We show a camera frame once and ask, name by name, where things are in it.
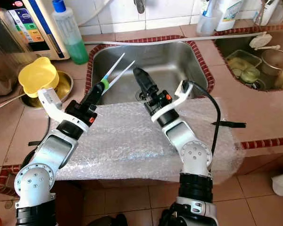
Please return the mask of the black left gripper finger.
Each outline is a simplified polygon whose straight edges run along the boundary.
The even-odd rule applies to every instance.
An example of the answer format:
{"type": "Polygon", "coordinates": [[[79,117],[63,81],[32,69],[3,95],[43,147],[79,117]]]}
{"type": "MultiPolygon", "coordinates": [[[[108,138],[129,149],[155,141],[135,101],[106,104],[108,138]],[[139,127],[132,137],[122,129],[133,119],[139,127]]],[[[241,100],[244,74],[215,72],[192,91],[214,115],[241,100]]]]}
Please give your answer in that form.
{"type": "Polygon", "coordinates": [[[97,105],[99,100],[101,99],[105,89],[107,88],[107,80],[100,80],[94,87],[93,87],[93,103],[97,105]]]}
{"type": "Polygon", "coordinates": [[[92,105],[96,105],[99,100],[99,85],[96,84],[93,88],[88,92],[84,97],[84,106],[91,107],[92,105]]]}

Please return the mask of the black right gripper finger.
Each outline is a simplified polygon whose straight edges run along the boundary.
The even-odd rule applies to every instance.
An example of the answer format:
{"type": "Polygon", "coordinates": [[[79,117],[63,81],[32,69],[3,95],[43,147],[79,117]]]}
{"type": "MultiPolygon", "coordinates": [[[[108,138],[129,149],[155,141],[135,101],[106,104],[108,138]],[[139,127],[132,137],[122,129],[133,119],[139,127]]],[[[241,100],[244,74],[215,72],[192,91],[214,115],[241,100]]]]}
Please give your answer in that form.
{"type": "Polygon", "coordinates": [[[133,69],[133,75],[140,86],[140,99],[146,100],[153,92],[153,81],[150,75],[139,67],[133,69]]]}
{"type": "Polygon", "coordinates": [[[158,86],[154,80],[143,69],[140,69],[140,96],[141,97],[157,97],[159,93],[158,86]]]}

